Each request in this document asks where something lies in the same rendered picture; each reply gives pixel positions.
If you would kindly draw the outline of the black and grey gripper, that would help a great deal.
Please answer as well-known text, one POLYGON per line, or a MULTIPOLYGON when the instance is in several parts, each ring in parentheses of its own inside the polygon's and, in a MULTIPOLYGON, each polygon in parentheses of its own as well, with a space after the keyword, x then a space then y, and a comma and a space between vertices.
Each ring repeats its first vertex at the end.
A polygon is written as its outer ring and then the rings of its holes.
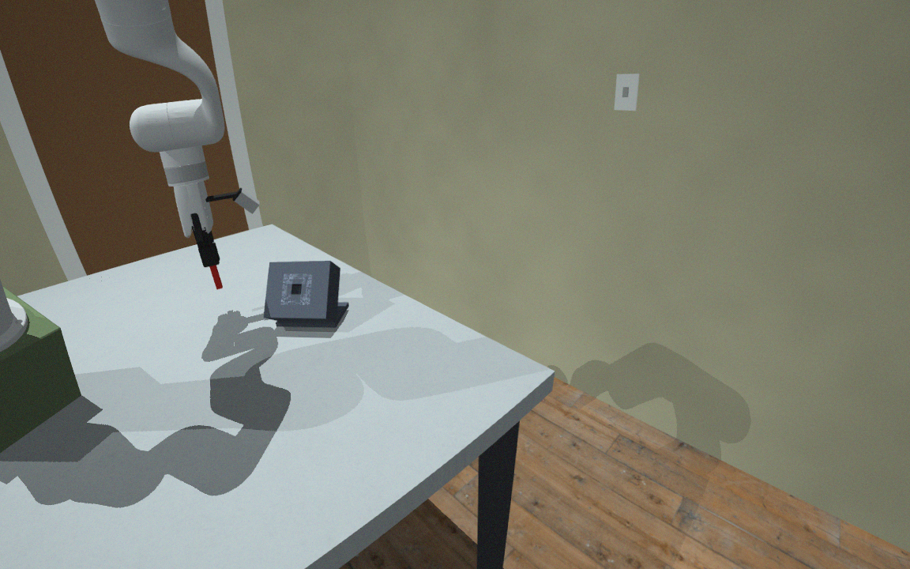
POLYGON ((218 250, 216 246, 213 246, 216 243, 212 236, 212 208, 210 208, 209 202, 206 202, 205 180, 207 179, 209 176, 188 183, 168 183, 170 187, 174 187, 175 201, 184 236, 190 238, 193 232, 204 267, 220 264, 218 250))

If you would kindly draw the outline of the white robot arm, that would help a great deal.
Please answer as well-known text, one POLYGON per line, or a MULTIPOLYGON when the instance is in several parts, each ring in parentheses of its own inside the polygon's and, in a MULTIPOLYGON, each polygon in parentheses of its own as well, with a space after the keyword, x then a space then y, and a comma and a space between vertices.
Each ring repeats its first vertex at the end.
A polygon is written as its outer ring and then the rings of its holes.
MULTIPOLYGON (((95 2, 112 47, 180 72, 197 85, 202 97, 202 100, 162 102, 137 108, 131 113, 131 137, 142 150, 165 151, 160 154, 167 183, 188 183, 209 176, 202 146, 223 139, 220 95, 212 70, 193 48, 177 37, 169 3, 167 0, 95 2)), ((21 338, 26 327, 28 315, 20 303, 6 298, 0 280, 0 352, 21 338)))

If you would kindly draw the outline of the dark red peg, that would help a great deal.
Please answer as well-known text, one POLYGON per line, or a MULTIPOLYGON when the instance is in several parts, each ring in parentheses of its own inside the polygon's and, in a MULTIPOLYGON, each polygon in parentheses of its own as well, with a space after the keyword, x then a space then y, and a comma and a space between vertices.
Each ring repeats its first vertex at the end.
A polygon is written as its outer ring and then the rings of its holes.
POLYGON ((210 269, 212 270, 213 280, 214 280, 214 282, 216 282, 216 289, 223 288, 223 282, 221 282, 220 275, 218 275, 218 269, 217 269, 216 265, 210 266, 210 269))

